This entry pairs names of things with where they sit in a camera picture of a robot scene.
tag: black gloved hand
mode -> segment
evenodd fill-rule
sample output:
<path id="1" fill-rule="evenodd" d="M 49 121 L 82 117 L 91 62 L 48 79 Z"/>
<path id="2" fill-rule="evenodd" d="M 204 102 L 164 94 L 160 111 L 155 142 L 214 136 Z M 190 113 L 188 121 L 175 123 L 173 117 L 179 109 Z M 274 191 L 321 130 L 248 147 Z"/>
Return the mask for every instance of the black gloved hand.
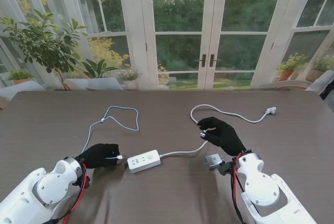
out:
<path id="1" fill-rule="evenodd" d="M 117 159 L 106 159 L 120 155 L 117 144 L 96 144 L 82 154 L 78 158 L 84 159 L 87 168 L 106 168 L 116 165 Z"/>
<path id="2" fill-rule="evenodd" d="M 201 138 L 221 147 L 228 155 L 236 156 L 242 150 L 246 150 L 234 128 L 228 123 L 210 117 L 200 120 L 197 125 L 201 130 L 215 128 L 214 130 L 208 130 L 205 136 L 201 136 Z"/>

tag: grass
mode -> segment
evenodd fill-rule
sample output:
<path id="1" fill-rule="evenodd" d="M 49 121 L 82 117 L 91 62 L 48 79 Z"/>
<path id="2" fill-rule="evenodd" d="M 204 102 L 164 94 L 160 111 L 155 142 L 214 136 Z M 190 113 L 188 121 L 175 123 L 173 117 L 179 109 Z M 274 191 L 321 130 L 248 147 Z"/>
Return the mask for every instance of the grass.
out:
<path id="1" fill-rule="evenodd" d="M 251 80 L 235 80 L 235 79 L 214 79 L 213 81 L 213 90 L 228 90 L 229 87 L 233 87 L 233 90 L 237 89 L 248 89 L 251 84 Z M 171 85 L 169 90 L 178 91 L 195 91 L 197 90 L 197 78 L 183 78 L 178 79 L 176 84 Z"/>

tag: plug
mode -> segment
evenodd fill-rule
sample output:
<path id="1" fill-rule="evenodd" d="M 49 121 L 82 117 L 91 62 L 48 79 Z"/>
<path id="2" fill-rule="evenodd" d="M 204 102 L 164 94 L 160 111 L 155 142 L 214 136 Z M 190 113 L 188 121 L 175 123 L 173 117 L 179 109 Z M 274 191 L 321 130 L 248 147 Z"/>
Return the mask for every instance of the plug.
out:
<path id="1" fill-rule="evenodd" d="M 113 160 L 113 159 L 117 159 L 117 165 L 122 163 L 122 160 L 125 159 L 125 157 L 123 157 L 122 155 L 117 155 L 116 157 L 112 157 L 112 158 L 106 158 L 109 160 Z"/>
<path id="2" fill-rule="evenodd" d="M 223 160 L 219 156 L 219 154 L 213 154 L 213 155 L 206 155 L 205 160 L 207 164 L 209 165 L 209 170 L 213 170 L 215 168 L 218 168 L 223 163 Z"/>
<path id="3" fill-rule="evenodd" d="M 276 107 L 268 108 L 266 114 L 273 114 L 275 115 L 277 112 Z"/>

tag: table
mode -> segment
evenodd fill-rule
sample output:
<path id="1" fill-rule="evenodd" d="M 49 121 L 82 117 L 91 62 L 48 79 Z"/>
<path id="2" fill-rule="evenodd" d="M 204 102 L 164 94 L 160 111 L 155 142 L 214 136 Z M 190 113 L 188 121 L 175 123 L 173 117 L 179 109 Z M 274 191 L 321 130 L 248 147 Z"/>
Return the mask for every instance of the table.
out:
<path id="1" fill-rule="evenodd" d="M 246 148 L 265 162 L 264 172 L 280 175 L 318 223 L 332 223 L 334 211 L 334 114 L 318 95 L 305 91 L 71 91 L 21 92 L 0 113 L 0 201 L 36 168 L 51 171 L 58 160 L 80 153 L 88 126 L 108 106 L 139 110 L 140 133 L 105 121 L 94 128 L 89 146 L 118 143 L 130 157 L 194 150 L 202 144 L 189 117 L 202 103 L 259 119 L 266 108 L 277 116 L 258 124 L 198 110 L 196 119 L 216 116 L 237 131 Z M 135 112 L 110 112 L 135 127 Z M 222 150 L 211 144 L 195 155 L 166 157 L 136 174 L 125 167 L 89 171 L 92 186 L 68 223 L 239 223 L 231 201 L 230 177 L 209 171 L 204 156 Z M 249 214 L 238 197 L 247 223 Z"/>

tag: power strip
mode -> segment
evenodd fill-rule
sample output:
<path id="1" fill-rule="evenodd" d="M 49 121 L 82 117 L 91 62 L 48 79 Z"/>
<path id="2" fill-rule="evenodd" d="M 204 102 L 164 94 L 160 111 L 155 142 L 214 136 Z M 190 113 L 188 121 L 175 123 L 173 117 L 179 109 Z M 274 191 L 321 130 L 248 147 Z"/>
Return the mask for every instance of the power strip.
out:
<path id="1" fill-rule="evenodd" d="M 160 165 L 160 163 L 160 156 L 156 150 L 149 151 L 141 155 L 136 155 L 127 159 L 130 173 L 137 173 L 139 171 Z"/>

